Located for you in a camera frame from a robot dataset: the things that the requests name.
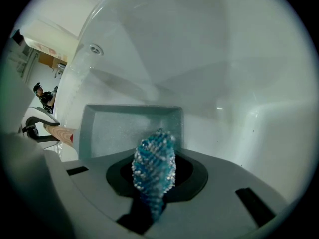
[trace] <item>gray plastic surface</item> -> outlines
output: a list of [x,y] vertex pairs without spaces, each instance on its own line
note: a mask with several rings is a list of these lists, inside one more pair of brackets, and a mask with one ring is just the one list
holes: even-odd
[[[257,225],[235,194],[240,188],[250,187],[275,214],[287,206],[274,189],[242,167],[190,150],[183,149],[181,152],[206,167],[207,184],[192,200],[169,203],[145,237],[229,239],[254,231]],[[116,195],[106,180],[106,171],[112,164],[133,153],[132,149],[109,156],[65,162],[63,165],[66,169],[82,165],[89,169],[70,177],[88,201],[115,221],[129,212],[132,199]]]
[[180,107],[87,105],[81,128],[73,137],[74,148],[79,159],[110,155],[136,148],[159,128],[170,131],[176,138],[175,148],[182,148]]

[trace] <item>sink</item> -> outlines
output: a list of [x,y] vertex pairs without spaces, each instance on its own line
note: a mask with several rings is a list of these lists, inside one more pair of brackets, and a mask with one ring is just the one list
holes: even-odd
[[242,166],[291,203],[317,161],[317,62],[285,0],[100,0],[54,115],[78,129],[87,104],[181,107],[183,148]]

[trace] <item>gray plastic tray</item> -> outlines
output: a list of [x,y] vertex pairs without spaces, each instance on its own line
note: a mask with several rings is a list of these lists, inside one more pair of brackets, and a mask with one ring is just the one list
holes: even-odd
[[100,157],[136,148],[159,128],[183,147],[183,111],[180,107],[144,105],[87,105],[82,124],[74,133],[79,159]]

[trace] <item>person's arm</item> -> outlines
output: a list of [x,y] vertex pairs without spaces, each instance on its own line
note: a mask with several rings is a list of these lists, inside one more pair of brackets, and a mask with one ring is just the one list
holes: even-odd
[[54,94],[53,98],[47,103],[49,106],[53,106],[54,101],[55,101],[55,96],[56,96],[56,94]]

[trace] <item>wooden stick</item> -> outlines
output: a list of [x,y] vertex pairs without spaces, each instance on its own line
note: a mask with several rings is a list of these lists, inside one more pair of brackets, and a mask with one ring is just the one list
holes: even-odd
[[59,126],[50,126],[45,124],[43,125],[43,127],[48,133],[53,135],[59,141],[73,147],[73,134],[75,131],[74,129],[63,128]]

